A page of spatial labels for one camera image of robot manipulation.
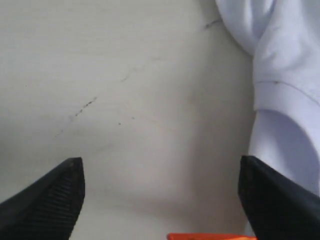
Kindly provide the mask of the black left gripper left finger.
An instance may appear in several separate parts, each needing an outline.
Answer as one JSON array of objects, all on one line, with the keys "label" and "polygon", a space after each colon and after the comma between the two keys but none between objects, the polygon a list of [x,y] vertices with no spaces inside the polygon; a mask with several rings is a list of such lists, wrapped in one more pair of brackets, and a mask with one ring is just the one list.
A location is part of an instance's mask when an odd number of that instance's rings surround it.
[{"label": "black left gripper left finger", "polygon": [[2,240],[68,240],[86,194],[83,160],[68,158],[0,204]]}]

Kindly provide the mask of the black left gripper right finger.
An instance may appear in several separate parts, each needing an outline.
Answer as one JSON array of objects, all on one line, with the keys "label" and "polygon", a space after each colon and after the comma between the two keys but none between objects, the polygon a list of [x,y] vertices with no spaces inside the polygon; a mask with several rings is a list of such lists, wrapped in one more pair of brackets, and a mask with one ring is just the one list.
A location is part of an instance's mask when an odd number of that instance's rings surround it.
[{"label": "black left gripper right finger", "polygon": [[318,240],[320,198],[254,156],[242,156],[238,195],[259,240]]}]

